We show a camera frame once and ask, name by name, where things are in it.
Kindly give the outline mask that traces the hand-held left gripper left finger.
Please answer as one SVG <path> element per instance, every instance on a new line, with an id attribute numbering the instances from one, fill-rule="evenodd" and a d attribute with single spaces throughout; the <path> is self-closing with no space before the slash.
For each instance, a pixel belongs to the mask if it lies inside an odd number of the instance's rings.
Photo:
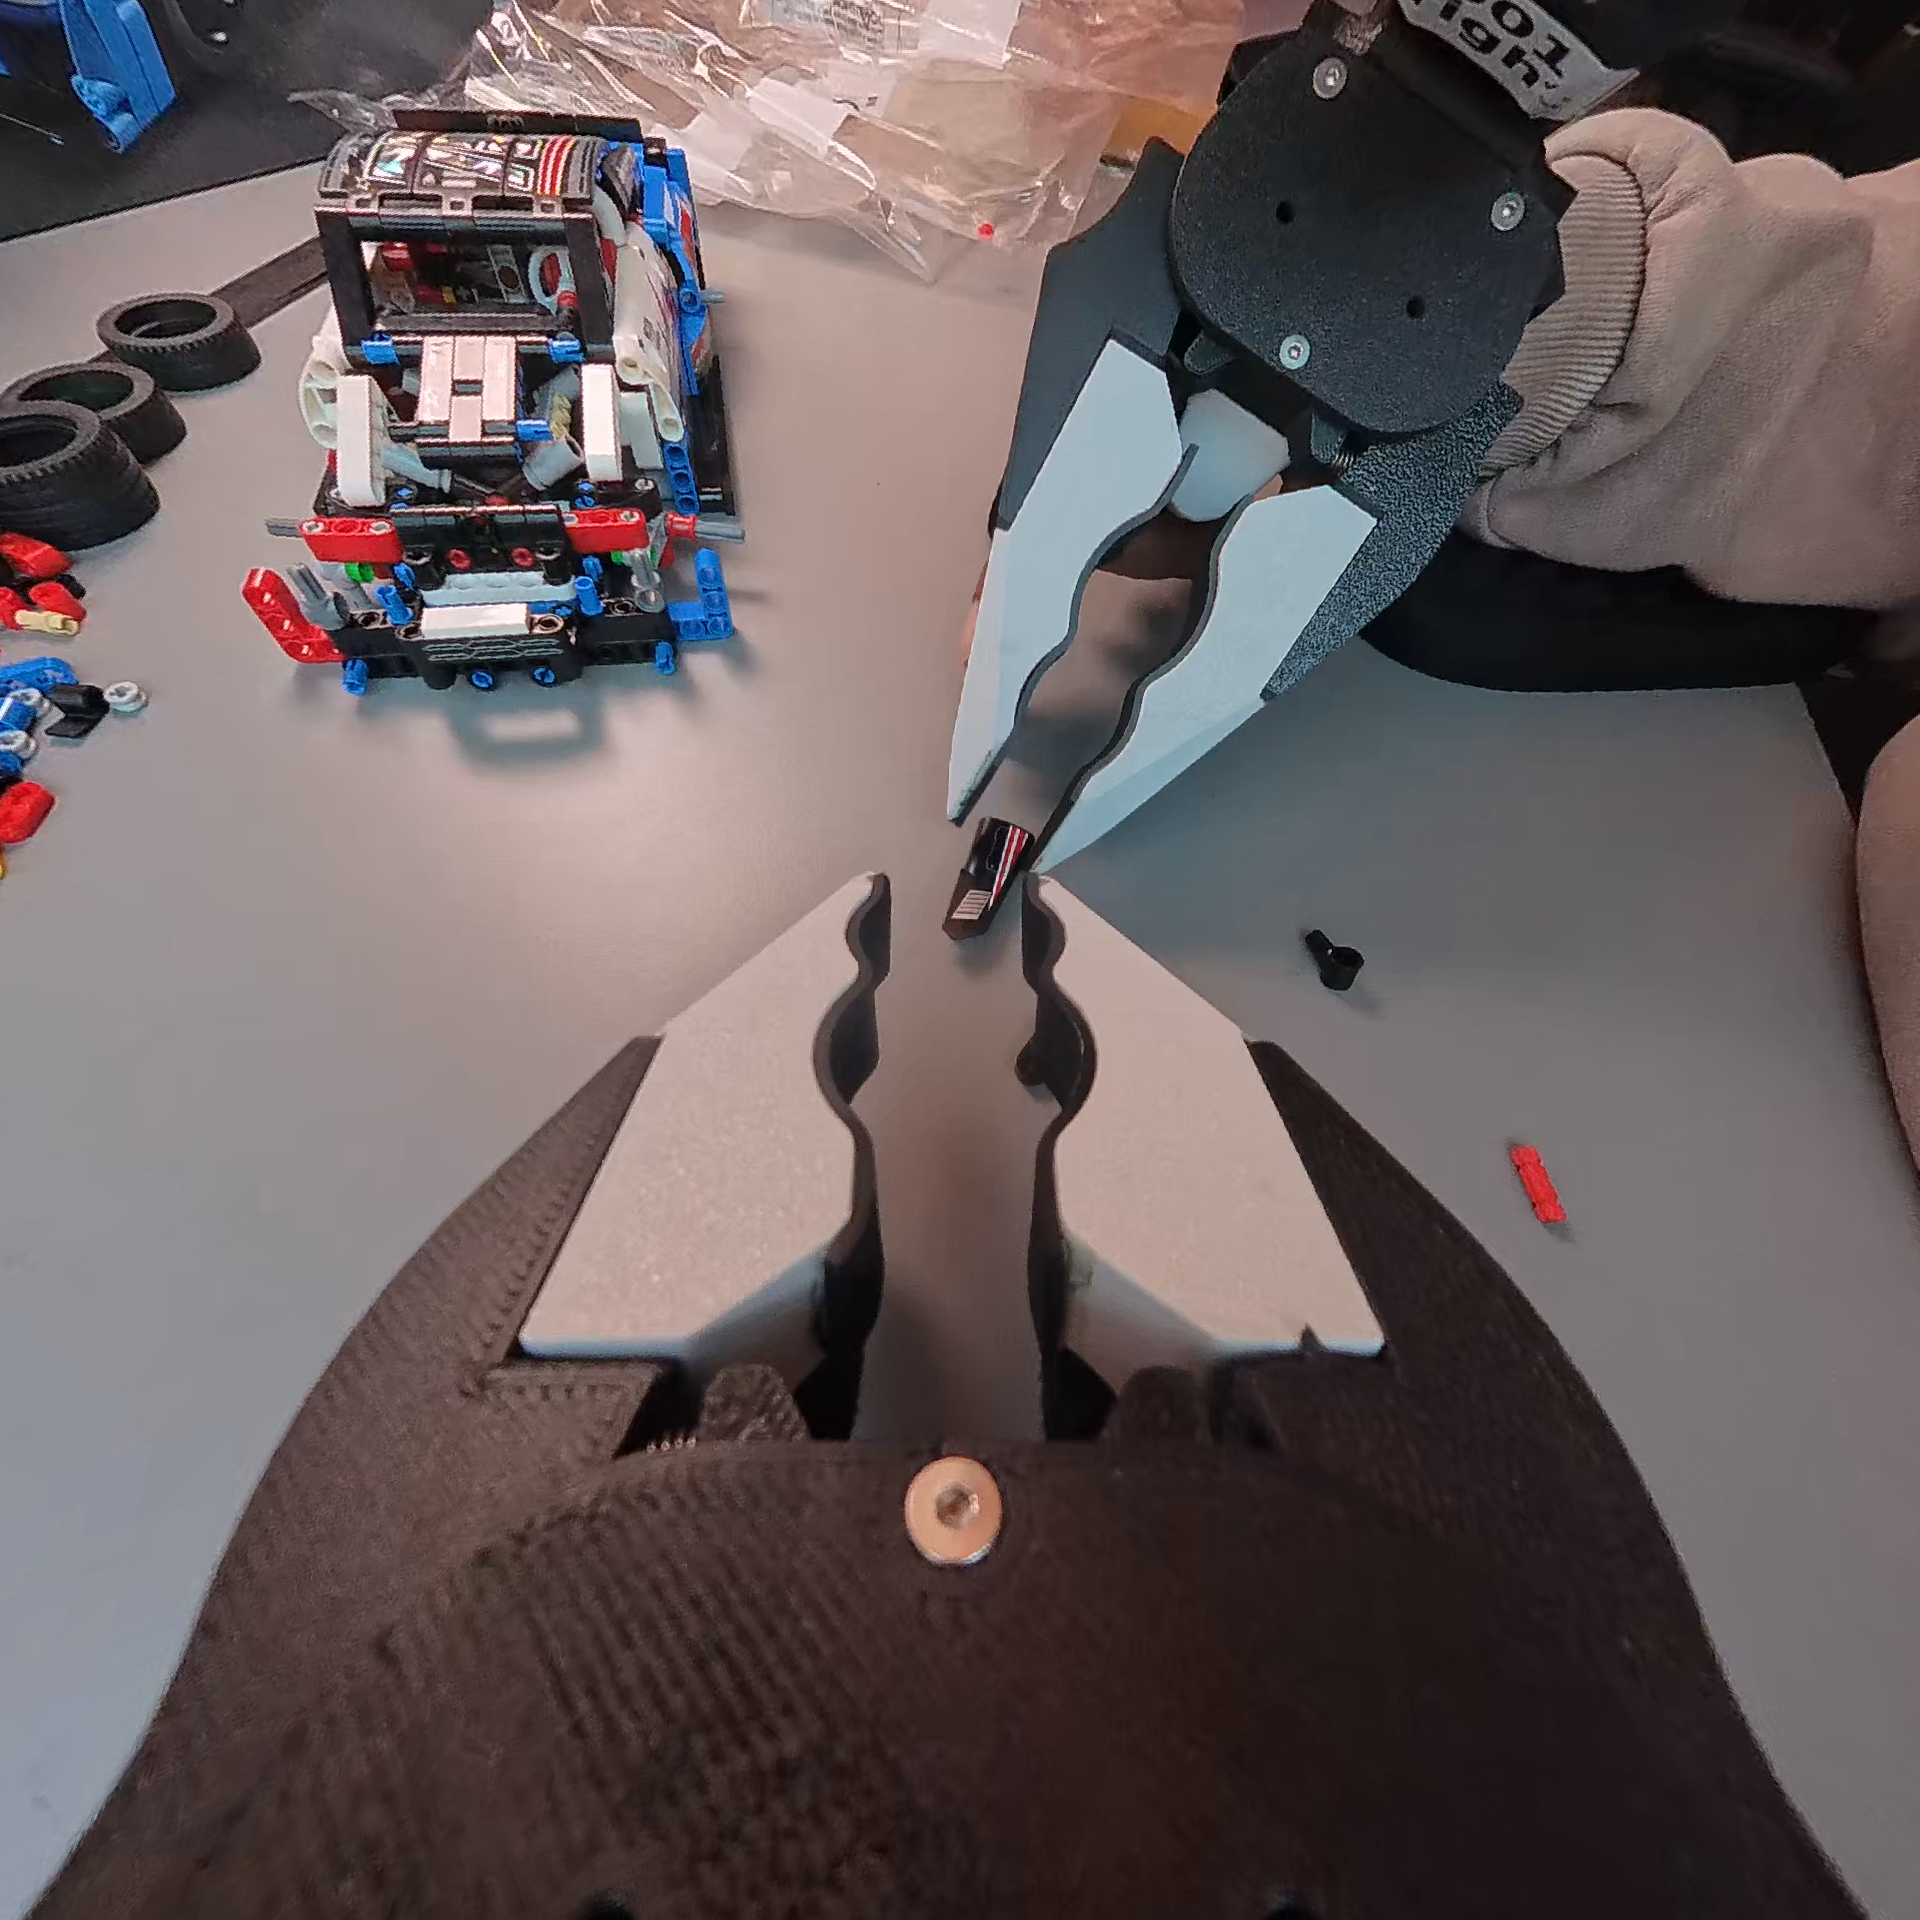
<path id="1" fill-rule="evenodd" d="M 891 884 L 854 875 L 664 1022 L 518 1327 L 532 1356 L 811 1379 L 861 1351 L 882 1279 L 875 1143 Z"/>

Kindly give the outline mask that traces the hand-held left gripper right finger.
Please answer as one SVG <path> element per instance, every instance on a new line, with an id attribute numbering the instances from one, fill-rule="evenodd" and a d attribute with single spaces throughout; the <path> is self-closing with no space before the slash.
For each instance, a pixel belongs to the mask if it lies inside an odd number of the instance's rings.
<path id="1" fill-rule="evenodd" d="M 1024 981 L 1019 1085 L 1056 1104 L 1026 1231 L 1041 1355 L 1094 1379 L 1374 1356 L 1378 1320 L 1240 1025 L 1044 875 Z"/>

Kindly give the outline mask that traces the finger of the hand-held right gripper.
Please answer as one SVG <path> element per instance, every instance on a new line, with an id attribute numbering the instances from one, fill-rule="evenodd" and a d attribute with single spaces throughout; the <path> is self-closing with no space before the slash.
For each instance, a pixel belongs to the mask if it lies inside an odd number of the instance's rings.
<path id="1" fill-rule="evenodd" d="M 1256 714 L 1371 532 L 1374 512 L 1336 486 L 1260 490 L 1230 512 L 1188 642 L 1132 689 L 1119 742 L 1074 785 L 1036 851 L 1041 875 L 1115 831 Z"/>
<path id="2" fill-rule="evenodd" d="M 1094 564 L 1188 466 L 1157 359 L 1105 338 L 1024 506 L 992 532 L 950 742 L 950 824 L 992 778 L 1030 681 L 1063 659 Z"/>

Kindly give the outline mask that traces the black printed brick panel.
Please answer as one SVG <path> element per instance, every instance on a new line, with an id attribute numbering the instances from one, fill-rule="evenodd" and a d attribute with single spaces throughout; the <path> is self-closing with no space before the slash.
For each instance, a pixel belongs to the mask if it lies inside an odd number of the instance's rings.
<path id="1" fill-rule="evenodd" d="M 1030 851 L 1036 851 L 1036 831 L 1011 819 L 974 819 L 969 849 L 946 908 L 946 934 L 955 945 L 974 940 L 992 926 L 1002 901 L 1026 869 Z"/>

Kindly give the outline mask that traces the grey desk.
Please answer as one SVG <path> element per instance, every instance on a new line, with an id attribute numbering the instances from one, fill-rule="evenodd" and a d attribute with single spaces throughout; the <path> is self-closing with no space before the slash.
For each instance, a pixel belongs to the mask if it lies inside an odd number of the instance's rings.
<path id="1" fill-rule="evenodd" d="M 676 680 L 337 692 L 239 600 L 315 490 L 296 380 L 185 396 L 161 512 L 78 561 L 86 680 L 3 869 L 3 1915 L 121 1778 L 218 1553 L 396 1265 L 632 1037 L 891 877 L 875 1426 L 1024 1411 L 1044 1104 L 1019 912 L 950 945 L 962 615 L 1036 257 L 916 282 L 706 209 L 735 641 Z M 1524 1290 L 1685 1559 L 1837 1873 L 1917 1915 L 1917 1171 L 1853 819 L 1790 689 L 1489 692 L 1345 642 L 1063 866 L 1282 1043 Z M 1329 993 L 1303 945 L 1364 950 Z M 1534 1219 L 1534 1143 L 1566 1228 Z"/>

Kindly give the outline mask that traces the black ribbed cloth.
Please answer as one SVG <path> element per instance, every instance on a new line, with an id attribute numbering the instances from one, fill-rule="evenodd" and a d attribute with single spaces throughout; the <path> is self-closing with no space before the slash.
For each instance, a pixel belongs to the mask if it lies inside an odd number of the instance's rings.
<path id="1" fill-rule="evenodd" d="M 1739 605 L 1677 564 L 1593 568 L 1451 533 L 1364 641 L 1428 680 L 1498 692 L 1688 692 L 1806 681 L 1876 615 Z"/>

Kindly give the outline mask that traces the crumpled clear plastic bags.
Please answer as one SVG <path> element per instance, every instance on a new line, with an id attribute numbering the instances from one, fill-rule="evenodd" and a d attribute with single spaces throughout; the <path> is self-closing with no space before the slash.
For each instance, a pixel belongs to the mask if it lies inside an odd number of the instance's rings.
<path id="1" fill-rule="evenodd" d="M 834 222 L 936 278 L 1081 224 L 1105 155 L 1213 110 L 1230 0 L 564 0 L 492 3 L 442 84 L 298 92 L 343 132 L 398 110 L 623 118 L 688 155 L 701 203 Z"/>

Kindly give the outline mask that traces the brick toy car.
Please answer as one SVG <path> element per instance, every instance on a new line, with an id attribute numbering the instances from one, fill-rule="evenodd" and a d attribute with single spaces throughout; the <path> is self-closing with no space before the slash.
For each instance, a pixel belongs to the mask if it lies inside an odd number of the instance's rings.
<path id="1" fill-rule="evenodd" d="M 676 675 L 735 637 L 730 421 L 688 155 L 632 118 L 396 110 L 343 136 L 298 370 L 324 455 L 245 600 L 343 692 Z"/>

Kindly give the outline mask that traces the person's beige sweatshirt torso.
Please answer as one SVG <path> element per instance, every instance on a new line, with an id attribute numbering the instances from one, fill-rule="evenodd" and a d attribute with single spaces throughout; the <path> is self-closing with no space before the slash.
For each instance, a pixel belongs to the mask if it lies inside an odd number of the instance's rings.
<path id="1" fill-rule="evenodd" d="M 1885 1085 L 1920 1158 L 1920 722 L 1868 767 L 1853 828 L 1858 952 Z"/>

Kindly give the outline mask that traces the black flat strip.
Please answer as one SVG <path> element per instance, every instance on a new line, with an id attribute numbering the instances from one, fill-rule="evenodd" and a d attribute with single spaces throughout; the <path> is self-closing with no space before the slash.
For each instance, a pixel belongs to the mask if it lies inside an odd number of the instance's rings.
<path id="1" fill-rule="evenodd" d="M 245 327 L 259 327 L 309 290 L 324 290 L 324 257 L 319 233 L 234 275 L 212 294 L 225 298 Z"/>

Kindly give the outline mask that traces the pile of small brick pieces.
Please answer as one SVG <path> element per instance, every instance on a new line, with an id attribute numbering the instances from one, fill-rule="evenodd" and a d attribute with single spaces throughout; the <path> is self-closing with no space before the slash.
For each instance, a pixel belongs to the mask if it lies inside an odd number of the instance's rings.
<path id="1" fill-rule="evenodd" d="M 36 771 L 46 742 L 83 742 L 106 722 L 137 718 L 147 689 L 90 681 L 60 651 L 86 628 L 69 556 L 23 532 L 0 533 L 0 849 L 14 851 L 46 828 L 58 792 Z"/>

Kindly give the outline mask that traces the toy car box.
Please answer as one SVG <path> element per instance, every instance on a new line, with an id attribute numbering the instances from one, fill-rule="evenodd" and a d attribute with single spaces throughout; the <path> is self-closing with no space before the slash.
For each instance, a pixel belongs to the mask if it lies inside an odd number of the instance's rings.
<path id="1" fill-rule="evenodd" d="M 481 0 L 143 3 L 172 102 L 131 154 L 63 84 L 58 32 L 3 25 L 36 84 L 3 84 L 0 233 L 72 224 L 324 155 L 337 124 L 296 92 L 361 99 L 436 85 L 492 15 Z"/>

